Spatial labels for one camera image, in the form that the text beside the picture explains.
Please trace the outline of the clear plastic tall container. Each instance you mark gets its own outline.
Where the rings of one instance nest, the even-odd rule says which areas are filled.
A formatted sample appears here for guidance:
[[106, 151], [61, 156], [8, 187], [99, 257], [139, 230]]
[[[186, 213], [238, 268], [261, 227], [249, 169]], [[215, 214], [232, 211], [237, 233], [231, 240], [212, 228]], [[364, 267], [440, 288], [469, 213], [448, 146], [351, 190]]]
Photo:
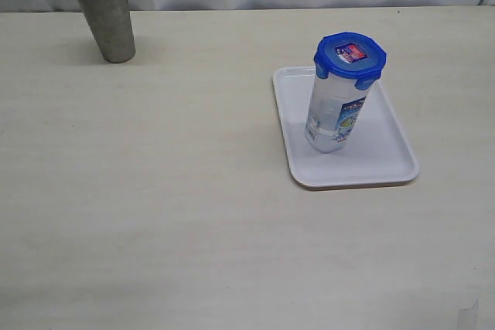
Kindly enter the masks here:
[[345, 145], [374, 82], [331, 73], [325, 79], [315, 77], [305, 128], [314, 149], [330, 153]]

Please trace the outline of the stainless steel cup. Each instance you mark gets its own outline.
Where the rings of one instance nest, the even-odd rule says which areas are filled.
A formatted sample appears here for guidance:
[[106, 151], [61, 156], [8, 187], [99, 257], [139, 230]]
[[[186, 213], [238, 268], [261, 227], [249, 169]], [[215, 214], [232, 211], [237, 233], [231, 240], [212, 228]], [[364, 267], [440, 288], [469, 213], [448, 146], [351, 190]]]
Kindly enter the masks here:
[[77, 0], [103, 58], [124, 63], [135, 55], [128, 0]]

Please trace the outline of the blue plastic lid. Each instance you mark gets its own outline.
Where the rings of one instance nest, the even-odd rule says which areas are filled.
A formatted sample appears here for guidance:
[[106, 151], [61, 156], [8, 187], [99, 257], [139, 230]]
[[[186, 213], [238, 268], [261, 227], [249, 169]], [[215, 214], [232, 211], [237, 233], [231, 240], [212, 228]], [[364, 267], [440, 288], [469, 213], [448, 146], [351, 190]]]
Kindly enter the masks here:
[[357, 90], [365, 91], [381, 78], [387, 54], [370, 37], [356, 32], [340, 32], [323, 37], [313, 57], [316, 75], [354, 80]]

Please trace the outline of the white rectangular plastic tray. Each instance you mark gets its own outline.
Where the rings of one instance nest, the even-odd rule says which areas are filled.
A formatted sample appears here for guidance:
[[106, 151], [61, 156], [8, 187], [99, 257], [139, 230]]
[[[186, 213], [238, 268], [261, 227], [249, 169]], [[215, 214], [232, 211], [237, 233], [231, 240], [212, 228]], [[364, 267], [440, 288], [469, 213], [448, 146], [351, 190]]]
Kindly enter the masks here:
[[315, 69], [287, 66], [272, 77], [288, 168], [301, 187], [312, 190], [404, 185], [419, 173], [409, 144], [382, 82], [367, 95], [343, 148], [323, 154], [304, 130]]

